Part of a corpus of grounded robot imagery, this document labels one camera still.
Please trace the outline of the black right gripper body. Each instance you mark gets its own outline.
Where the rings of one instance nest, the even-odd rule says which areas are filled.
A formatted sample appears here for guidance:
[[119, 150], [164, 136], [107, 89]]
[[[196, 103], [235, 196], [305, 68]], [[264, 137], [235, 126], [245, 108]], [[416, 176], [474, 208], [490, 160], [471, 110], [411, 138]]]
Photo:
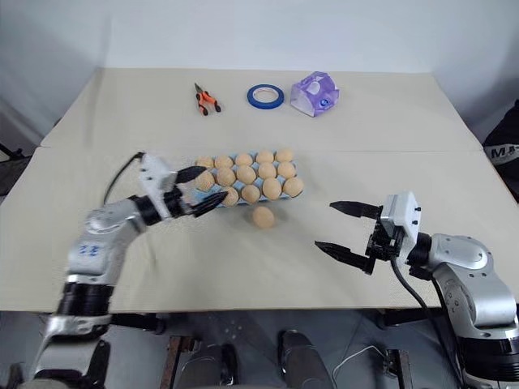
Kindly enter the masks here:
[[373, 233], [367, 243], [366, 256], [372, 261], [390, 261], [400, 256], [405, 230], [390, 220], [382, 220], [382, 206], [369, 206], [364, 216], [375, 220]]

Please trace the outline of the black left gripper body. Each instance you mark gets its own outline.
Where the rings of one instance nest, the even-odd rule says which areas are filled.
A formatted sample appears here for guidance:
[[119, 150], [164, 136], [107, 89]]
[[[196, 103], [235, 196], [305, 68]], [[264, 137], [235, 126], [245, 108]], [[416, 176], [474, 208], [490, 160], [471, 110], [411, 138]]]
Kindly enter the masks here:
[[163, 200], [169, 211], [170, 217], [177, 219], [183, 216], [193, 216], [194, 210], [189, 203], [183, 199], [183, 192], [174, 186], [172, 190], [163, 194]]

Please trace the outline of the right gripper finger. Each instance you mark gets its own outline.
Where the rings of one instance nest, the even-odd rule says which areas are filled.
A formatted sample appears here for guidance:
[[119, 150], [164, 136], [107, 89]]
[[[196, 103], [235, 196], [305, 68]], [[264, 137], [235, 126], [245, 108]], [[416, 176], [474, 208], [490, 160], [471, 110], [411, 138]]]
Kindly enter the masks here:
[[355, 201], [336, 201], [330, 203], [329, 206], [348, 216], [372, 220], [378, 220], [382, 212], [381, 206]]
[[371, 275], [374, 270], [375, 259], [371, 259], [370, 257], [364, 255], [355, 254], [348, 247], [340, 246], [331, 242], [318, 241], [315, 241], [315, 245], [321, 251], [339, 263], [344, 263], [351, 267], [356, 267], [368, 275]]

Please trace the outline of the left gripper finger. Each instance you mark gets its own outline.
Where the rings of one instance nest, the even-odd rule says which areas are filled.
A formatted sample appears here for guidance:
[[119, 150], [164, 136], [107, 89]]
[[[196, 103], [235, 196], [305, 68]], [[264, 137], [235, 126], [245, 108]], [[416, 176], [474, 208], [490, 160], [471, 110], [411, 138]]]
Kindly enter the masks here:
[[204, 172], [203, 166], [189, 166], [187, 168], [177, 171], [175, 184], [183, 184], [195, 180], [200, 174]]
[[227, 191], [222, 191], [209, 195], [201, 203], [197, 203], [196, 205], [191, 206], [191, 215], [195, 218], [198, 218], [212, 211], [225, 200], [227, 194]]

